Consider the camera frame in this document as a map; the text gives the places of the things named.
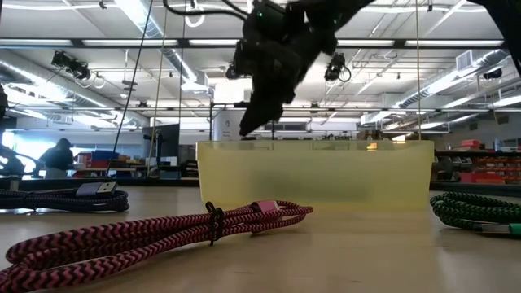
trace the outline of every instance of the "plastic bin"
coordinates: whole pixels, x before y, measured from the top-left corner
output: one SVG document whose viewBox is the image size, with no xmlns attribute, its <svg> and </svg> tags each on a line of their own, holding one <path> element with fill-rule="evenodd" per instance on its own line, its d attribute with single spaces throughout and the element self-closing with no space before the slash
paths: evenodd
<svg viewBox="0 0 521 293">
<path fill-rule="evenodd" d="M 415 211 L 427 206 L 434 144 L 199 142 L 203 201 L 223 208 L 289 200 L 315 208 Z"/>
</svg>

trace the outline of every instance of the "workbench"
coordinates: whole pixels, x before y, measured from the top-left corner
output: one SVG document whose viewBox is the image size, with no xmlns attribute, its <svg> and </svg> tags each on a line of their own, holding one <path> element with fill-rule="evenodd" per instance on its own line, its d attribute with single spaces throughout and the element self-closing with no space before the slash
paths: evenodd
<svg viewBox="0 0 521 293">
<path fill-rule="evenodd" d="M 122 189 L 129 192 L 125 213 L 0 214 L 0 232 L 9 235 L 0 251 L 61 230 L 203 210 L 198 188 Z M 421 212 L 316 211 L 298 225 L 182 247 L 59 292 L 517 293 L 519 245 L 444 226 L 427 202 Z M 2 258 L 0 269 L 7 266 Z"/>
</svg>

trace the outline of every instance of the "cable tie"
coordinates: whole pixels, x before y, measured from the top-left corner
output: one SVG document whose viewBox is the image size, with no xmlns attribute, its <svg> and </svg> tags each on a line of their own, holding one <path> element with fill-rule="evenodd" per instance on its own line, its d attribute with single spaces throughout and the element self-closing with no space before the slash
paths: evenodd
<svg viewBox="0 0 521 293">
<path fill-rule="evenodd" d="M 222 208 L 215 208 L 213 203 L 207 202 L 205 204 L 206 209 L 210 215 L 210 246 L 222 237 L 222 232 L 225 226 L 225 213 Z"/>
</svg>

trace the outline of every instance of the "usb connector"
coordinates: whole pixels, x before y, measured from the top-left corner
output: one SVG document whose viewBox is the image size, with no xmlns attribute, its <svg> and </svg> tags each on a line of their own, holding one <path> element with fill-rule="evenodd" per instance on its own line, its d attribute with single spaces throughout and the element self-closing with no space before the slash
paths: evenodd
<svg viewBox="0 0 521 293">
<path fill-rule="evenodd" d="M 114 195 L 116 188 L 116 182 L 85 183 L 78 188 L 76 197 L 108 197 Z"/>
</svg>

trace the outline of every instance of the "cable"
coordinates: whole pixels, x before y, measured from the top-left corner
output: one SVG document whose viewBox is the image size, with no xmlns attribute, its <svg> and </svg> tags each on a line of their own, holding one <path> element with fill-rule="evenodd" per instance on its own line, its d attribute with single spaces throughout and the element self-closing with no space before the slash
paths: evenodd
<svg viewBox="0 0 521 293">
<path fill-rule="evenodd" d="M 225 2 L 226 4 L 228 4 L 230 6 L 231 4 L 231 8 L 234 9 L 234 10 L 240 10 L 242 13 L 246 14 L 246 12 L 242 11 L 240 8 L 236 7 L 235 5 L 233 5 L 231 2 Z M 216 15 L 216 14 L 224 14 L 224 15 L 232 15 L 234 17 L 237 17 L 239 18 L 240 20 L 242 21 L 246 21 L 246 17 L 240 15 L 239 13 L 237 12 L 233 12 L 233 11 L 226 11 L 226 10 L 207 10 L 207 11 L 178 11 L 178 10 L 175 10 L 173 9 L 170 5 L 169 5 L 169 1 L 168 0 L 163 0 L 163 5 L 164 5 L 164 8 L 166 8 L 168 11 L 172 12 L 173 14 L 176 14 L 176 15 L 182 15 L 182 16 L 191 16 L 191 15 Z"/>
<path fill-rule="evenodd" d="M 296 203 L 276 203 L 281 209 L 268 212 L 256 212 L 255 204 L 223 212 L 207 203 L 207 214 L 126 221 L 32 238 L 7 251 L 13 265 L 0 272 L 0 291 L 23 293 L 97 281 L 161 252 L 294 225 L 313 211 Z M 283 216 L 292 217 L 281 220 Z"/>
<path fill-rule="evenodd" d="M 133 72 L 133 75 L 132 75 L 132 81 L 130 83 L 129 95 L 127 96 L 127 102 L 125 104 L 125 109 L 123 110 L 123 116 L 121 117 L 121 122 L 120 122 L 120 125 L 119 125 L 118 129 L 117 129 L 116 140 L 114 141 L 114 148 L 112 149 L 112 158 L 116 154 L 116 148 L 117 148 L 117 143 L 120 140 L 121 129 L 123 128 L 123 123 L 125 122 L 125 116 L 127 114 L 127 110 L 129 109 L 130 97 L 132 96 L 132 92 L 134 91 L 134 84 L 135 84 L 135 81 L 136 81 L 136 73 L 138 73 L 138 66 L 139 66 L 139 60 L 141 59 L 141 52 L 143 50 L 143 43 L 145 42 L 145 38 L 147 37 L 147 28 L 148 28 L 148 24 L 150 23 L 150 16 L 151 16 L 151 13 L 152 13 L 152 5 L 153 4 L 154 4 L 154 2 L 150 1 L 150 6 L 148 7 L 148 13 L 147 13 L 147 21 L 145 22 L 145 28 L 143 28 L 143 35 L 141 36 L 141 44 L 139 45 L 138 57 L 136 58 L 136 64 L 134 65 L 134 72 Z M 108 161 L 107 176 L 108 176 L 108 172 L 111 170 L 112 158 Z"/>
<path fill-rule="evenodd" d="M 117 190 L 114 195 L 98 198 L 76 196 L 77 190 L 23 192 L 0 190 L 0 209 L 51 208 L 69 212 L 124 212 L 129 209 L 127 193 Z"/>
<path fill-rule="evenodd" d="M 418 0 L 416 2 L 416 78 L 418 79 L 418 97 L 421 97 L 422 83 L 420 81 L 420 22 Z M 418 140 L 422 140 L 422 99 L 418 99 Z"/>
<path fill-rule="evenodd" d="M 164 49 L 164 39 L 166 38 L 166 30 L 167 30 L 167 21 L 168 21 L 168 12 L 164 11 L 164 22 L 163 22 L 163 41 L 161 42 L 161 50 Z M 155 142 L 155 124 L 157 122 L 157 106 L 160 103 L 160 90 L 161 90 L 161 74 L 163 73 L 163 57 L 164 55 L 161 54 L 160 57 L 160 75 L 157 81 L 157 89 L 156 89 L 156 95 L 155 95 L 155 107 L 154 107 L 154 124 L 152 125 L 152 135 L 150 140 L 150 150 L 148 151 L 148 162 L 147 162 L 147 177 L 150 176 L 150 162 L 152 159 L 152 150 L 154 149 L 154 142 Z"/>
<path fill-rule="evenodd" d="M 348 81 L 351 80 L 352 73 L 351 73 L 351 70 L 349 70 L 349 68 L 348 68 L 347 66 L 345 66 L 345 65 L 344 65 L 344 69 L 345 69 L 345 71 L 349 72 L 349 77 L 348 77 L 348 79 L 343 80 L 342 78 L 339 77 L 338 80 L 339 80 L 339 81 L 342 81 L 342 82 L 345 83 L 345 82 L 348 82 Z"/>
<path fill-rule="evenodd" d="M 521 234 L 517 230 L 521 223 L 521 205 L 485 196 L 447 192 L 431 198 L 432 211 L 446 225 L 478 232 L 492 232 L 489 225 L 510 225 L 510 234 Z"/>
</svg>

